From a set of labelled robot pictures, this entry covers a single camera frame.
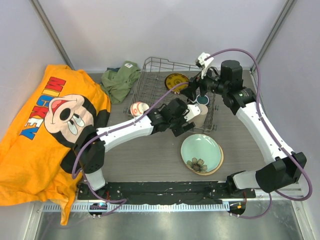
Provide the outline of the light green flower plate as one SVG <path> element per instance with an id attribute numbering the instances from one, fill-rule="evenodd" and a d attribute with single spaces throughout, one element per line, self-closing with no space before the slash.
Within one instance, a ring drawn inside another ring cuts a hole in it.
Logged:
<path id="1" fill-rule="evenodd" d="M 205 160 L 206 155 L 210 153 L 210 150 L 214 153 L 213 148 L 218 145 L 219 144 L 214 139 L 205 134 L 192 134 L 181 144 L 180 155 L 182 161 L 184 163 L 184 160 L 187 161 L 192 158 L 202 158 Z"/>

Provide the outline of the cream bird painted plate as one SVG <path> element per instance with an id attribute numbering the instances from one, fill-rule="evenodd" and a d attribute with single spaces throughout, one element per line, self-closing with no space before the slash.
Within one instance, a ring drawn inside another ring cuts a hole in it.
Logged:
<path id="1" fill-rule="evenodd" d="M 193 157 L 183 161 L 188 169 L 200 176 L 209 176 L 215 173 L 222 165 L 224 161 L 224 153 L 220 145 L 209 151 L 209 154 L 205 156 L 205 159 L 201 157 Z"/>

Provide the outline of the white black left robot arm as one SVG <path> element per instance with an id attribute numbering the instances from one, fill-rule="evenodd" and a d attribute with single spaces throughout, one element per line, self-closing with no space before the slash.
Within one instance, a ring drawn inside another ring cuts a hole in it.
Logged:
<path id="1" fill-rule="evenodd" d="M 89 194 L 97 200 L 106 195 L 106 180 L 102 167 L 105 154 L 109 150 L 136 138 L 168 129 L 178 137 L 195 126 L 192 120 L 200 113 L 198 105 L 186 104 L 176 98 L 159 108 L 152 106 L 142 115 L 117 125 L 102 128 L 94 128 L 92 125 L 85 127 L 72 149 L 76 155 L 74 164 L 81 166 Z"/>

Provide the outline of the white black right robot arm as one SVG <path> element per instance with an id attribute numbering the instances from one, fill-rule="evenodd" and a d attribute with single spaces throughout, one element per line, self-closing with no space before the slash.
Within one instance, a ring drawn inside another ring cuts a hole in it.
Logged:
<path id="1" fill-rule="evenodd" d="M 220 95 L 227 106 L 250 132 L 258 145 L 266 165 L 256 171 L 241 171 L 228 176 L 226 193 L 238 197 L 247 188 L 259 188 L 266 193 L 278 191 L 296 183 L 302 174 L 307 158 L 303 152 L 295 152 L 279 136 L 261 105 L 255 92 L 243 85 L 243 68 L 236 60 L 221 63 L 220 73 L 210 60 L 196 60 L 201 72 L 189 80 L 181 94 L 194 101 L 197 91 Z"/>

